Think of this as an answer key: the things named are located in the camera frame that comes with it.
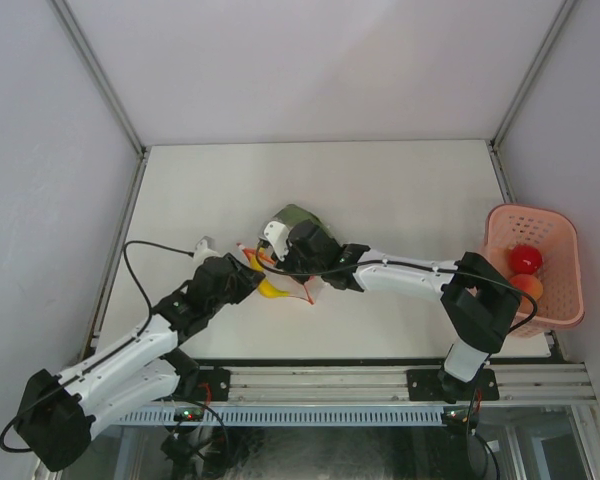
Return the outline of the yellow fake banana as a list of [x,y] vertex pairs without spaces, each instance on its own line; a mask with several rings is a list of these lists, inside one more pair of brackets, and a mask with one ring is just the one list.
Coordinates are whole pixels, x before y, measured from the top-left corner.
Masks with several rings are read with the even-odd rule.
[[285,290],[278,289],[269,280],[264,279],[257,288],[260,295],[267,299],[289,297],[290,293]]

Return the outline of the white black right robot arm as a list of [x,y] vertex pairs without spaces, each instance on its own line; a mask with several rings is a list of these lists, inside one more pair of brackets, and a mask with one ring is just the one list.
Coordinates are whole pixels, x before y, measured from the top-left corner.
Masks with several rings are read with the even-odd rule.
[[368,245],[341,244],[312,219],[293,226],[272,220],[264,239],[275,267],[300,282],[318,277],[337,290],[387,291],[440,303],[457,334],[437,373],[449,403],[473,392],[486,362],[501,351],[523,296],[474,252],[444,262],[391,256]]

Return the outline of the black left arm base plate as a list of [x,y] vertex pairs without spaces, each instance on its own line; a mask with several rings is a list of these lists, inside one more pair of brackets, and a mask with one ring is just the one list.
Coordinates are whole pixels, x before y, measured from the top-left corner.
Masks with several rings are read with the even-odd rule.
[[224,368],[202,369],[184,377],[176,396],[184,401],[209,404],[224,402],[229,398],[231,372]]

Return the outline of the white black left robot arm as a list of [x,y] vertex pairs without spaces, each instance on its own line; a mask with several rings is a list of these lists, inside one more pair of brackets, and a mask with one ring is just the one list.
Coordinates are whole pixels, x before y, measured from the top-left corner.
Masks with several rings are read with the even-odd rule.
[[195,395],[199,376],[181,345],[226,305],[264,280],[233,255],[211,255],[191,279],[160,300],[149,320],[101,352],[57,374],[42,369],[26,383],[14,429],[52,472],[74,463],[108,426],[169,395]]

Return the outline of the red fake apple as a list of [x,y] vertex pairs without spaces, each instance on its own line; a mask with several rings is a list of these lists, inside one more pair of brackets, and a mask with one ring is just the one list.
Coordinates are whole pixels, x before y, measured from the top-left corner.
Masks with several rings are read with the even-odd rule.
[[544,264],[541,252],[531,245],[518,244],[508,255],[508,266],[515,274],[535,274]]

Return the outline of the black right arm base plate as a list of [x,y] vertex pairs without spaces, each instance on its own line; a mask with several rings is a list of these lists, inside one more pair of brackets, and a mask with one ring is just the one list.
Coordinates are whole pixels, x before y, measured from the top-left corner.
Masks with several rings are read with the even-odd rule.
[[412,368],[406,371],[409,399],[414,402],[469,401],[473,396],[486,401],[497,401],[500,393],[492,369],[481,370],[474,380],[463,383],[452,376],[443,376],[442,369]]

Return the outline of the clear zip top bag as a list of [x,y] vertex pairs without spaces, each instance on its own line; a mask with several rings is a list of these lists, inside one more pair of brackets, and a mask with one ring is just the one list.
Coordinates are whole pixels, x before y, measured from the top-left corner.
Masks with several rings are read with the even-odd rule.
[[313,305],[323,288],[317,274],[332,268],[341,251],[328,227],[308,210],[288,204],[265,223],[259,242],[254,248],[237,245],[249,266],[265,274],[259,294]]

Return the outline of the orange fake peach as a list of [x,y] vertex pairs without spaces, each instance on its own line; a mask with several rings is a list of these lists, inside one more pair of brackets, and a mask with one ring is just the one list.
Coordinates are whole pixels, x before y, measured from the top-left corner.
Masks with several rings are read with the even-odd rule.
[[534,275],[530,274],[516,274],[509,279],[512,286],[517,289],[526,292],[535,301],[538,301],[544,293],[544,287],[542,282]]

